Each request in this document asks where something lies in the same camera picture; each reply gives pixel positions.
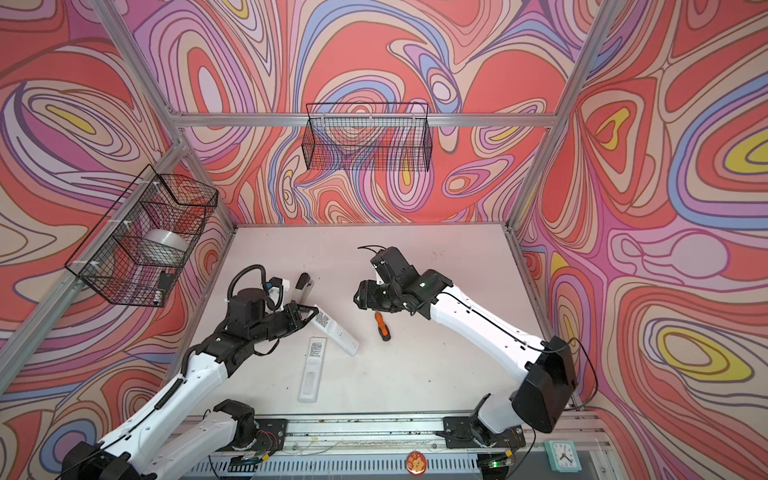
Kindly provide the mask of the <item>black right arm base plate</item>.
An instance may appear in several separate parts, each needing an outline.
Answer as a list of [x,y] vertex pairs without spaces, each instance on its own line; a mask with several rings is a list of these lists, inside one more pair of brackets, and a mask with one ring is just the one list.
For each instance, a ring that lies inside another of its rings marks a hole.
[[503,448],[516,451],[526,446],[526,439],[520,427],[493,433],[477,418],[471,416],[446,416],[442,422],[443,429],[436,435],[445,440],[449,449]]

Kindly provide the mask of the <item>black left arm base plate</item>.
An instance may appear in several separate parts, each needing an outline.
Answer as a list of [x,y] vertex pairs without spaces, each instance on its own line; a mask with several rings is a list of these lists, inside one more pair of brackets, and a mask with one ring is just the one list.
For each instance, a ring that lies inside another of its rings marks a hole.
[[236,428],[235,439],[218,448],[219,452],[255,452],[273,454],[284,448],[288,420],[284,418],[257,418],[253,427]]

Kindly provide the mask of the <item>white tape roll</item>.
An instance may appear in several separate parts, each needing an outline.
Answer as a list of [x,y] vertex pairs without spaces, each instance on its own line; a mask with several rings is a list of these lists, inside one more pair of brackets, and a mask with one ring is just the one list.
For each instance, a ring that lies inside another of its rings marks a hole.
[[147,265],[178,267],[189,243],[179,234],[165,229],[149,230],[139,243],[139,254]]

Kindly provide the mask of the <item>red round sticker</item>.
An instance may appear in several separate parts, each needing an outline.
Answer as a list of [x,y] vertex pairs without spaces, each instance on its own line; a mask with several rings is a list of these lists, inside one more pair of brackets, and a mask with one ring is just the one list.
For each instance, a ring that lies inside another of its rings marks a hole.
[[419,477],[426,473],[428,461],[423,453],[412,451],[406,458],[405,468],[410,475]]

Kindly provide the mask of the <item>white remote control with batteries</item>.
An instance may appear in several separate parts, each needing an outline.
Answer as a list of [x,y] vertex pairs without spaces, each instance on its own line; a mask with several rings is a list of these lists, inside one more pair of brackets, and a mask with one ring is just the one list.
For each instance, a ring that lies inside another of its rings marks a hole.
[[319,306],[316,308],[318,313],[313,317],[311,323],[327,335],[348,356],[355,357],[360,347],[358,340],[322,308]]

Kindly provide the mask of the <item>teal small clock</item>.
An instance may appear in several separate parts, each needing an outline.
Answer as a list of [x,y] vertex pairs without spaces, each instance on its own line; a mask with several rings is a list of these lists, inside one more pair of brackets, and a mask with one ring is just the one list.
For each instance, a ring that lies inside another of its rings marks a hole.
[[558,473],[579,473],[582,464],[575,444],[572,441],[546,441],[545,450],[552,471]]

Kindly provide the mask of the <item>aluminium front rail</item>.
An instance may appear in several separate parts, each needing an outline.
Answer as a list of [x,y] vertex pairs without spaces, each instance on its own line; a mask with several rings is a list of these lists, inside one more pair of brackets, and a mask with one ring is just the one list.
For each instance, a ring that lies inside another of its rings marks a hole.
[[[362,453],[426,450],[452,450],[436,433],[443,429],[446,416],[469,416],[467,412],[406,412],[374,414],[279,415],[288,420],[284,448],[275,453],[313,455],[329,452]],[[116,433],[118,440],[103,440],[103,446],[118,456],[126,453],[131,460],[146,459],[152,465],[170,456],[170,450],[197,461],[235,439],[237,422],[227,414],[213,412],[193,425],[184,420],[171,429],[170,437],[158,442],[149,435],[159,428],[146,421],[138,427],[128,426]],[[526,446],[534,447],[550,440],[572,441],[583,449],[594,449],[609,443],[603,422],[594,414],[567,412],[551,433],[541,433],[528,425],[523,430]],[[455,450],[492,450],[503,448],[470,448]],[[254,457],[255,452],[225,452]]]

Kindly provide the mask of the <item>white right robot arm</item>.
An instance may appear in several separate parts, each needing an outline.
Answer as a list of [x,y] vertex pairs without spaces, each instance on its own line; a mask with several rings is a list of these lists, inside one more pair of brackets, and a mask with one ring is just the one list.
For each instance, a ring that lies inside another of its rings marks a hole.
[[353,297],[359,309],[406,312],[434,321],[470,341],[511,375],[507,388],[485,395],[471,415],[479,435],[499,435],[523,424],[553,432],[577,385],[568,341],[558,336],[545,340],[510,325],[442,273],[418,272],[394,246],[373,250],[370,263],[377,278],[360,282]]

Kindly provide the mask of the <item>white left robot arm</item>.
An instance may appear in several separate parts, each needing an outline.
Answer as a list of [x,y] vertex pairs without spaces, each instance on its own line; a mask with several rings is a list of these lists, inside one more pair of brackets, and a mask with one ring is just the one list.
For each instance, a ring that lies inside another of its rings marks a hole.
[[284,299],[280,279],[260,264],[230,281],[226,314],[213,333],[184,354],[179,373],[147,404],[94,443],[80,442],[62,461],[62,479],[179,479],[223,448],[248,450],[260,428],[252,407],[226,400],[196,427],[171,435],[190,412],[233,376],[256,346],[279,342],[318,315],[316,306]]

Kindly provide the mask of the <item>orange black screwdriver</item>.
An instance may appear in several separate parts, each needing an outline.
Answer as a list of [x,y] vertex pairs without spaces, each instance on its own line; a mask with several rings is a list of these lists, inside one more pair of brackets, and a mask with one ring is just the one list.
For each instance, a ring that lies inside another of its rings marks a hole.
[[391,333],[390,333],[388,325],[384,321],[384,318],[383,318],[383,315],[382,315],[381,312],[378,312],[378,311],[375,312],[375,321],[377,323],[377,329],[378,329],[378,333],[379,333],[380,338],[384,342],[390,341],[391,340]]

